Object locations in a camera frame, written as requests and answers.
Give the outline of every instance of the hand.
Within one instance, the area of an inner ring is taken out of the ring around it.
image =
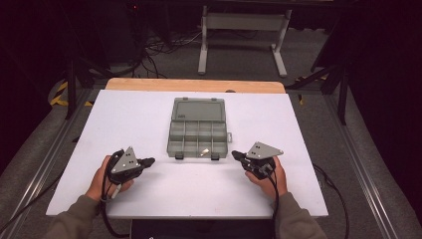
[[[286,183],[286,173],[282,165],[280,164],[279,158],[274,156],[273,159],[276,165],[274,173],[276,173],[277,177],[277,189],[279,190],[279,196],[282,196],[286,192],[288,192],[288,186]],[[276,182],[276,177],[274,176],[274,173],[271,175],[271,177]],[[276,190],[274,189],[273,183],[271,183],[270,179],[265,178],[260,180],[250,171],[245,171],[245,175],[249,178],[251,182],[260,186],[261,190],[263,190],[265,194],[267,194],[273,200],[276,200]]]
[[[102,198],[103,179],[106,172],[106,165],[110,159],[111,159],[110,155],[105,157],[102,166],[99,169],[97,169],[97,172],[94,175],[90,188],[85,193],[85,196],[88,196],[97,202],[100,202],[100,199]],[[105,190],[107,190],[111,184],[112,183],[107,178],[105,181]],[[132,185],[133,185],[133,180],[125,182],[121,186],[120,192],[124,192],[128,190]],[[117,188],[117,185],[112,184],[111,188],[108,191],[108,196],[112,196],[116,188]]]

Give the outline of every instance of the white metal stand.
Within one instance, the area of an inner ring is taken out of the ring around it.
[[[207,67],[207,30],[208,29],[236,29],[236,30],[259,30],[278,31],[276,44],[272,44],[272,52],[276,61],[280,77],[287,76],[280,49],[289,27],[292,10],[284,15],[260,15],[260,14],[231,14],[231,13],[208,13],[207,7],[202,11],[202,46],[199,56],[198,74],[205,75]]]

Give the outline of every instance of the white table surface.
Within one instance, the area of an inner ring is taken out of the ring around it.
[[[176,160],[167,155],[175,98],[224,99],[233,134],[226,158]],[[284,151],[288,189],[312,216],[327,216],[316,174],[287,94],[228,94],[103,90],[50,202],[47,215],[68,210],[90,186],[107,154],[133,146],[137,158],[156,162],[132,188],[107,205],[111,218],[270,218],[271,201],[244,175],[232,150],[260,141]]]

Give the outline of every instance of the sleeve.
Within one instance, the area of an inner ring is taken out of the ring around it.
[[[98,203],[82,195],[68,211],[55,217],[43,238],[88,238],[93,231],[93,219],[97,214]]]
[[[276,217],[277,238],[281,239],[325,239],[326,235],[306,209],[301,209],[297,201],[287,192],[279,198]]]

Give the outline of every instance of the gray plastic box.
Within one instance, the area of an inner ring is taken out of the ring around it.
[[[224,100],[174,99],[167,145],[170,157],[218,160],[225,158],[227,151]]]

